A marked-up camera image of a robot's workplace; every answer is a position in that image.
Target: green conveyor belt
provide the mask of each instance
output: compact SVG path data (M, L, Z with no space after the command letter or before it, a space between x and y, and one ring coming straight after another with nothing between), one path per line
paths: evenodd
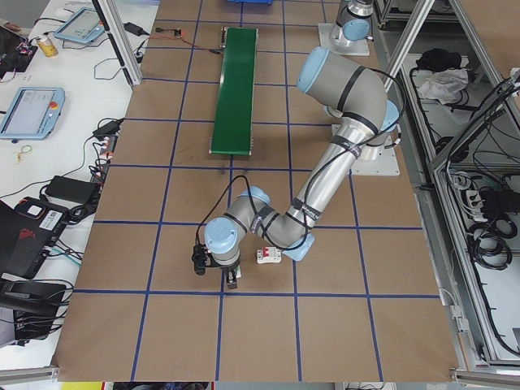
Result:
M227 29L212 154L251 154L257 35L257 29Z

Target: cardboard work surface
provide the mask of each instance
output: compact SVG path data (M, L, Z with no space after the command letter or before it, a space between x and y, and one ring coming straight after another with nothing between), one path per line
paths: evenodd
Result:
M232 177L284 212L327 148L334 119L296 80L337 7L162 1L154 27L201 48L146 49L54 355L59 380L450 380L457 359L400 150L398 177L345 177L302 262L258 265L265 242L248 235L237 290L219 270L193 272L197 224ZM248 158L208 154L222 57L202 48L224 25L259 31Z

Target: metal post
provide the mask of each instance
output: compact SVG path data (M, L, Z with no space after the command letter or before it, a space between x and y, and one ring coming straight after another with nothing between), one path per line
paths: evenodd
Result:
M403 31L401 39L397 42L397 47L388 63L387 73L390 76L395 77L400 71L403 62L405 61L405 57L410 51L410 47L412 47L419 30L423 26L424 20L428 16L434 1L435 0L419 0L417 2L412 15L410 15L408 23L406 24L405 31ZM387 78L384 83L384 88L388 91L390 85L392 85L392 79Z
M27 382L56 379L58 372L59 368L55 366L2 370L0 371L0 384L26 384Z
M140 84L143 74L133 54L114 0L93 0L93 5L105 26L106 33L112 47L114 47L115 55L119 60L127 82L130 86Z

